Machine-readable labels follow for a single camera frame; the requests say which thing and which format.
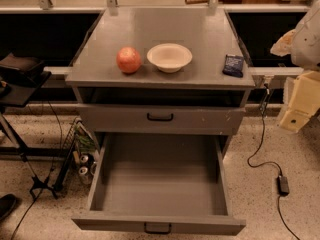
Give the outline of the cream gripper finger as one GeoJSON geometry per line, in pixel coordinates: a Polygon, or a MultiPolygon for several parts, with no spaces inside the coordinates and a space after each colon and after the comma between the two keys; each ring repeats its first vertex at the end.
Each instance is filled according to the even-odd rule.
{"type": "Polygon", "coordinates": [[[307,71],[296,78],[288,77],[283,102],[278,126],[297,133],[320,109],[320,73],[307,71]]]}
{"type": "Polygon", "coordinates": [[[290,30],[285,33],[276,43],[273,44],[270,49],[270,53],[280,57],[289,55],[291,53],[294,35],[295,30],[290,30]]]}

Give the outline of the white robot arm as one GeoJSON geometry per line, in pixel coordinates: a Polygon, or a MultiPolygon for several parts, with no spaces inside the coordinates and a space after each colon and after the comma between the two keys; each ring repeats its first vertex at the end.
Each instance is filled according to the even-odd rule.
{"type": "Polygon", "coordinates": [[[320,109],[320,1],[315,2],[293,30],[285,33],[270,53],[291,56],[303,69],[295,79],[285,82],[280,128],[297,133],[320,109]]]}

